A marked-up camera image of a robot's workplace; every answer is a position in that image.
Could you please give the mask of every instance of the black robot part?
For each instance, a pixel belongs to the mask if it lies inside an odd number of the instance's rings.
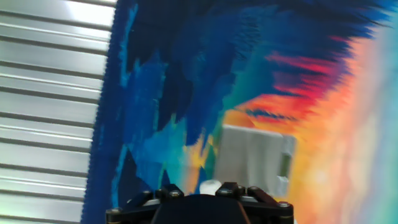
[[[175,185],[142,192],[106,212],[107,224],[294,224],[293,206],[258,187],[225,182],[216,195],[189,195]]]

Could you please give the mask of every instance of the corrugated metal wall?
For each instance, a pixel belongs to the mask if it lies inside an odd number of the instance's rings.
[[[0,0],[0,223],[78,223],[116,0]]]

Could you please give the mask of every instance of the colorful mural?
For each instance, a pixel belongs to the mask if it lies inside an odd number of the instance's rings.
[[[395,1],[156,2],[118,1],[82,223],[198,193],[222,124],[296,137],[298,223],[398,223]]]

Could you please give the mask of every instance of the screw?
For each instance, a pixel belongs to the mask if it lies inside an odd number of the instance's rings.
[[[279,207],[281,207],[281,208],[287,208],[287,207],[290,206],[290,204],[287,203],[287,202],[278,202],[278,205],[279,205]]]

